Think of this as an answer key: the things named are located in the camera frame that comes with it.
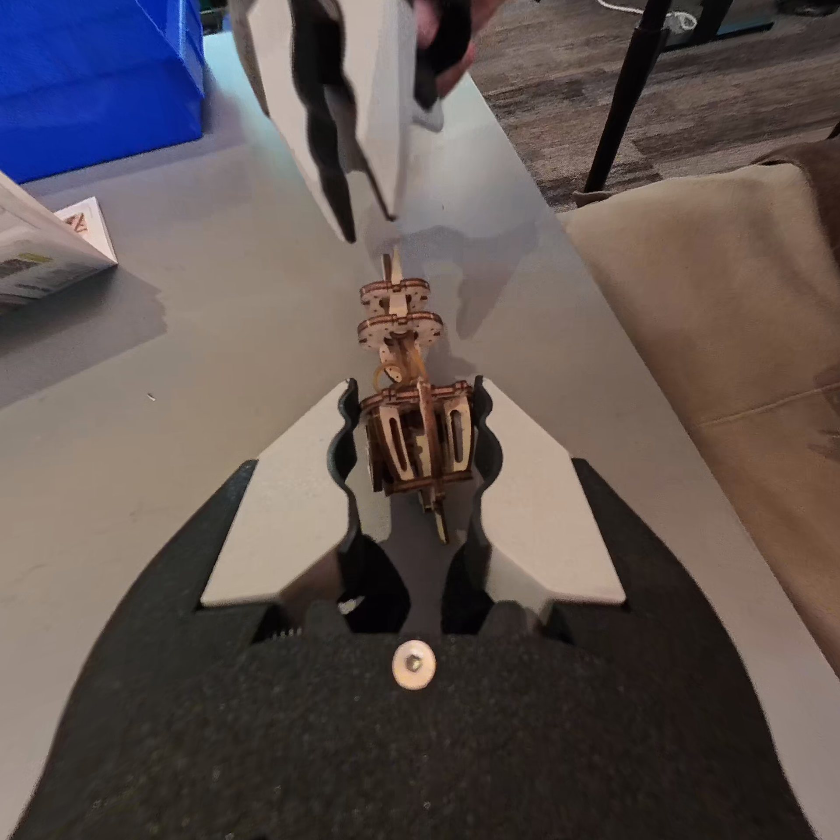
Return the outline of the person's right hand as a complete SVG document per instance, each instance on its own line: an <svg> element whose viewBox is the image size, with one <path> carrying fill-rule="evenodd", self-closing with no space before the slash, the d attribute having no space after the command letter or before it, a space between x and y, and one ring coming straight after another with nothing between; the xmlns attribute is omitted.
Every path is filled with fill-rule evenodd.
<svg viewBox="0 0 840 840"><path fill-rule="evenodd" d="M472 1L470 3L471 38L465 53L453 66L441 71L436 76L437 94L441 99L445 99L456 88L472 67L476 58L477 41L480 34L504 3L504 1Z"/></svg>

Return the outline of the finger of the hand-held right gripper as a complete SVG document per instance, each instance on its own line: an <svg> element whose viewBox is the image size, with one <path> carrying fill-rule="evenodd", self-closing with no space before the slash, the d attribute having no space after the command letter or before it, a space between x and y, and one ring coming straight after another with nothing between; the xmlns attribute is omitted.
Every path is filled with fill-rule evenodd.
<svg viewBox="0 0 840 840"><path fill-rule="evenodd" d="M339 1L346 92L331 94L339 163L364 173L391 221L403 211L408 145L417 105L417 27L410 2Z"/></svg>
<svg viewBox="0 0 840 840"><path fill-rule="evenodd" d="M328 91L345 93L343 28L334 2L230 1L241 66L337 236L356 240L340 128Z"/></svg>

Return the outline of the blue storage bin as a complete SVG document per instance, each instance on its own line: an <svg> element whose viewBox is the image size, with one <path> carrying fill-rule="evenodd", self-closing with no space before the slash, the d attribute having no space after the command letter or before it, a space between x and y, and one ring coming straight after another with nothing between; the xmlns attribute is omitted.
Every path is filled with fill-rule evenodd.
<svg viewBox="0 0 840 840"><path fill-rule="evenodd" d="M2 1L1 169L16 183L203 136L194 1Z"/></svg>

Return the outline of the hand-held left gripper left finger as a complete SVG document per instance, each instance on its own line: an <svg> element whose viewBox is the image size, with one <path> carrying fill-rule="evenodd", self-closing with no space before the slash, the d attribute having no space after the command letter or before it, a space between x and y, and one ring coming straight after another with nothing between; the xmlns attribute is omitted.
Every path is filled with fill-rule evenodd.
<svg viewBox="0 0 840 840"><path fill-rule="evenodd" d="M342 561L361 535L347 479L358 460L355 380L342 380L258 457L202 607L337 602Z"/></svg>

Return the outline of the wooden model assembly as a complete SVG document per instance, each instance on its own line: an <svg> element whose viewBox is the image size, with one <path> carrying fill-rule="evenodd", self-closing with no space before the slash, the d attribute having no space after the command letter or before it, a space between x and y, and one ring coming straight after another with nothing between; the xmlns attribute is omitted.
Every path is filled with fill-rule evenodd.
<svg viewBox="0 0 840 840"><path fill-rule="evenodd" d="M416 494L447 544L447 490L467 481L473 466L474 388L465 380L433 383L424 353L445 328L427 309L430 286L403 273L396 246L381 265L382 279L360 288L365 319L357 328L359 345L379 359L373 393L360 405L371 485L387 497Z"/></svg>

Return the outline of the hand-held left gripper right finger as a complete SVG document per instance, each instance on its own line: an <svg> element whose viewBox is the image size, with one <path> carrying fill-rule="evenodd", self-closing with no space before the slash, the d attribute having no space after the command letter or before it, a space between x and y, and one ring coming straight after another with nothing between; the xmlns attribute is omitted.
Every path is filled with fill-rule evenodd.
<svg viewBox="0 0 840 840"><path fill-rule="evenodd" d="M474 383L474 583L546 623L626 594L568 450L485 376Z"/></svg>

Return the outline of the person's beige pants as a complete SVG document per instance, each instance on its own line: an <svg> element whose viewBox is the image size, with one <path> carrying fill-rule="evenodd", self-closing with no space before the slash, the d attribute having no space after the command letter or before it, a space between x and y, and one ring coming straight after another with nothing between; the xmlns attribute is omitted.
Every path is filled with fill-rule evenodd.
<svg viewBox="0 0 840 840"><path fill-rule="evenodd" d="M839 231L792 164L560 217L624 331L839 668Z"/></svg>

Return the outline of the black tripod leg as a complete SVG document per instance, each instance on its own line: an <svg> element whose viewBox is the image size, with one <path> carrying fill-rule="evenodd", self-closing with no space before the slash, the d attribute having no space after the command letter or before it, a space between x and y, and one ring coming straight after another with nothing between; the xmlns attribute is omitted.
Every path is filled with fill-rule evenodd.
<svg viewBox="0 0 840 840"><path fill-rule="evenodd" d="M603 190L635 107L667 38L670 1L647 1L628 43L583 194Z"/></svg>

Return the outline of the white instruction booklet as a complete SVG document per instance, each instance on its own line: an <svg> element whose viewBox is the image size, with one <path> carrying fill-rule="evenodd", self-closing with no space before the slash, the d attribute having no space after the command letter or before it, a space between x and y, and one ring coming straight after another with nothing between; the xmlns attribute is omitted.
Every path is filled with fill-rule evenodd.
<svg viewBox="0 0 840 840"><path fill-rule="evenodd" d="M52 212L1 174L1 313L118 265L95 196Z"/></svg>

